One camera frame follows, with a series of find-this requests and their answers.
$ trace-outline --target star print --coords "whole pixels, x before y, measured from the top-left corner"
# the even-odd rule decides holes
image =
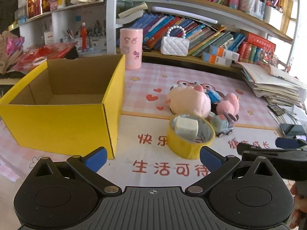
[[[134,82],[141,80],[140,77],[132,77],[130,80],[133,80]]]

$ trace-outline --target human hand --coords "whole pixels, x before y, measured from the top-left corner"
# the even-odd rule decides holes
[[[292,213],[292,221],[290,228],[294,229],[300,224],[300,220],[307,213],[307,198],[298,195],[296,184],[292,186],[290,192],[294,195],[294,211]]]

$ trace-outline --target white cube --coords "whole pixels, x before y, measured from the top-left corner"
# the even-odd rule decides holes
[[[198,121],[190,118],[177,117],[174,131],[183,139],[195,142],[198,134]]]

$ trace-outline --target smartphone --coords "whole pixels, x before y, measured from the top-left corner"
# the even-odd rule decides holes
[[[277,104],[269,104],[268,108],[277,116],[284,115],[284,111]]]
[[[307,141],[307,134],[301,125],[281,123],[280,128],[288,139],[303,139]]]

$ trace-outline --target toy car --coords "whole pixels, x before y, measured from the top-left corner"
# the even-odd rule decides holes
[[[214,128],[214,131],[218,137],[222,137],[224,134],[230,135],[234,128],[234,122],[239,119],[239,116],[235,117],[229,113],[214,116],[210,123]]]

